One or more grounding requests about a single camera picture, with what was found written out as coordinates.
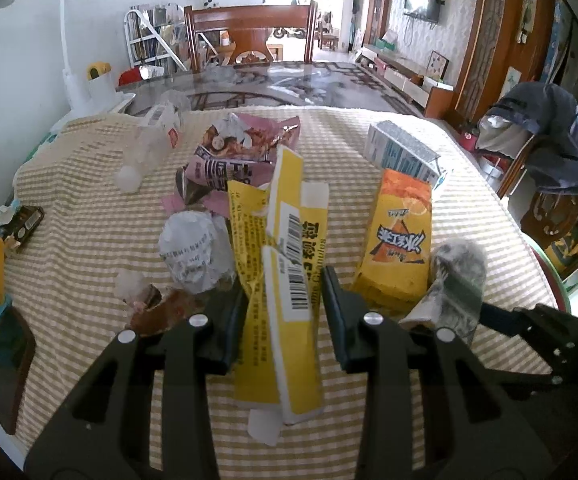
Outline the brown wrapper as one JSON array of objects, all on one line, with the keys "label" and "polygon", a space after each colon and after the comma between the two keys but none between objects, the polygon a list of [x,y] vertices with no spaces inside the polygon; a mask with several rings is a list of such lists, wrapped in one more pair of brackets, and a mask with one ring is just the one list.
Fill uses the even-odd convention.
[{"label": "brown wrapper", "polygon": [[114,295],[128,307],[127,327],[140,337],[165,333],[204,310],[201,298],[184,289],[161,292],[137,271],[118,271]]}]

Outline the yellow iced tea carton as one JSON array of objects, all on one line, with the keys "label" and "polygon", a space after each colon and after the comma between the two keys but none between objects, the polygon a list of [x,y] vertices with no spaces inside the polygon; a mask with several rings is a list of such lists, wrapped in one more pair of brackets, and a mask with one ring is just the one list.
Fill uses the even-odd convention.
[{"label": "yellow iced tea carton", "polygon": [[404,318],[428,290],[430,255],[431,186],[386,169],[352,292],[370,306]]}]

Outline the black white paper cup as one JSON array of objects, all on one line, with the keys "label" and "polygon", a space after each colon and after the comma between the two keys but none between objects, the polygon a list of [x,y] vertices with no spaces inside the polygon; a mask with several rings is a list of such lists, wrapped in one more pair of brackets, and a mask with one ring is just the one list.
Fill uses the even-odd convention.
[{"label": "black white paper cup", "polygon": [[486,288],[486,253],[472,240],[448,240],[432,251],[430,271],[428,292],[399,321],[400,326],[403,330],[418,325],[447,328],[470,346]]}]

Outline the white paper ball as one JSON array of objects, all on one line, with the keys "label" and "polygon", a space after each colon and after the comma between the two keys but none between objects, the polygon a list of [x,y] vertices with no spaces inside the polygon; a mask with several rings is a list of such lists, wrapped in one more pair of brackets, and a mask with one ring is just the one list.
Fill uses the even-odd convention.
[{"label": "white paper ball", "polygon": [[234,283],[235,262],[226,222],[210,211],[172,214],[159,237],[159,254],[174,286],[191,295],[228,289]]}]

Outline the yellow torn wrapper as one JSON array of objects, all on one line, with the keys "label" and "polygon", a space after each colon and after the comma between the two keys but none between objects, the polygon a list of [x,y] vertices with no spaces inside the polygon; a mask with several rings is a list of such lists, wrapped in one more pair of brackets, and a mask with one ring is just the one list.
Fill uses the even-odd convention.
[{"label": "yellow torn wrapper", "polygon": [[282,146],[268,184],[231,181],[228,198],[248,298],[234,399],[249,412],[249,436],[274,446],[283,427],[324,409],[317,329],[329,186],[304,181],[302,157]]}]

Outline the blue white milk carton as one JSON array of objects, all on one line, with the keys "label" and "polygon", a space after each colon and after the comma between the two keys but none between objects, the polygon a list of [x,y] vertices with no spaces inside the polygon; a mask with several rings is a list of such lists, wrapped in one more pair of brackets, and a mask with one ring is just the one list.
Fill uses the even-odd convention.
[{"label": "blue white milk carton", "polygon": [[446,180],[440,155],[388,120],[369,125],[363,156],[376,168],[406,174],[433,188]]}]

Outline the clear plastic bottle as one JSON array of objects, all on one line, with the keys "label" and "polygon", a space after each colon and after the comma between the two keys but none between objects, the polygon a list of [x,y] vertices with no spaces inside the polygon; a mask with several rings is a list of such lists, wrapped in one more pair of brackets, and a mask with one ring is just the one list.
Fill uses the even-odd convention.
[{"label": "clear plastic bottle", "polygon": [[190,101],[178,90],[165,91],[140,118],[123,151],[123,165],[114,182],[125,194],[137,193],[145,177],[158,169],[183,137],[184,114]]}]

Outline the pink snack bag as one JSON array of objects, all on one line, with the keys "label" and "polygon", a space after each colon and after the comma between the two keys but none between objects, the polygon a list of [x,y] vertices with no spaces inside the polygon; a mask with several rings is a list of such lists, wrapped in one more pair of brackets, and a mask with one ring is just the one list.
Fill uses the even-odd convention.
[{"label": "pink snack bag", "polygon": [[174,192],[162,198],[167,214],[204,208],[229,216],[228,183],[259,188],[271,182],[280,145],[295,148],[301,122],[297,116],[282,122],[231,113],[205,130],[185,166],[175,174]]}]

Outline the black smartphone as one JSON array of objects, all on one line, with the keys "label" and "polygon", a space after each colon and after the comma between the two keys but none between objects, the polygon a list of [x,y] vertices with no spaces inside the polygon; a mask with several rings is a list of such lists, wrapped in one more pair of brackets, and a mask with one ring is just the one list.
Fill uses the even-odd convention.
[{"label": "black smartphone", "polygon": [[6,434],[16,433],[35,348],[35,337],[22,314],[8,308],[0,322],[0,426]]}]

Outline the dark wooden chair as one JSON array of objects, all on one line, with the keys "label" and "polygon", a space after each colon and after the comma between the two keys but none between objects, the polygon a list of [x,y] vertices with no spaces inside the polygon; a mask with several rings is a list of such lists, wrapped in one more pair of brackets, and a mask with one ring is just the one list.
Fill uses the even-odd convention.
[{"label": "dark wooden chair", "polygon": [[[539,140],[532,136],[510,163],[498,188],[499,198],[510,196],[526,174],[527,159]],[[521,218],[521,231],[527,234],[543,252],[574,232],[578,224],[578,195],[546,194],[536,191],[528,211]],[[566,281],[578,270],[578,251],[558,270],[559,277]]]}]

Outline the black small device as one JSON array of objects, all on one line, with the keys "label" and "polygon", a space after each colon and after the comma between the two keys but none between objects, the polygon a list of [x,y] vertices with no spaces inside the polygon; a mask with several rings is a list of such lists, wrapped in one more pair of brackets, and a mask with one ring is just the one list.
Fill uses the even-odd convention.
[{"label": "black small device", "polygon": [[44,219],[42,207],[21,206],[13,218],[0,228],[5,252],[17,252],[32,236]]}]

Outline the navy blue jacket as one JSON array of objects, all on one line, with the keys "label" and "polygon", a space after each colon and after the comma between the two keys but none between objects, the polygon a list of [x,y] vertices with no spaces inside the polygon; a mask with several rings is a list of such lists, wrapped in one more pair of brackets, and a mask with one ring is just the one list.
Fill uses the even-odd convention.
[{"label": "navy blue jacket", "polygon": [[578,102],[557,84],[527,81],[490,107],[477,148],[517,158],[533,141],[524,167],[543,193],[578,195]]}]

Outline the small framed clock picture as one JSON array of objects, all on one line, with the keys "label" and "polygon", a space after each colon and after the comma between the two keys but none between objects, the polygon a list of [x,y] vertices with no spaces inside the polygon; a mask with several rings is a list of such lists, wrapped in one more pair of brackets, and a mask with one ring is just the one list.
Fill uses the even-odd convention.
[{"label": "small framed clock picture", "polygon": [[449,62],[444,55],[432,50],[426,67],[426,75],[435,80],[442,80],[449,67]]}]

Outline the white desk lamp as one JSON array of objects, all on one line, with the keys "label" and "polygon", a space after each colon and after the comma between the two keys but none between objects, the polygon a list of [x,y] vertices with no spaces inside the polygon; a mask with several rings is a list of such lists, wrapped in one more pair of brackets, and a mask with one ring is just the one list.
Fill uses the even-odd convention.
[{"label": "white desk lamp", "polygon": [[[15,2],[16,0],[0,0],[0,10]],[[59,0],[59,22],[63,61],[62,80],[70,107],[62,122],[91,115],[124,112],[135,99],[135,94],[116,90],[109,63],[91,64],[86,70],[86,80],[72,70],[66,38],[66,0]]]}]

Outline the white book rack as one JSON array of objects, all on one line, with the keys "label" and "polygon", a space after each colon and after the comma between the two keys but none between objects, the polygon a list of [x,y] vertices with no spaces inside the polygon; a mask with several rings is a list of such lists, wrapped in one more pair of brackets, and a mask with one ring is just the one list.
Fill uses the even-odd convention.
[{"label": "white book rack", "polygon": [[140,4],[124,15],[129,66],[160,66],[165,75],[188,72],[184,9],[177,3]]}]

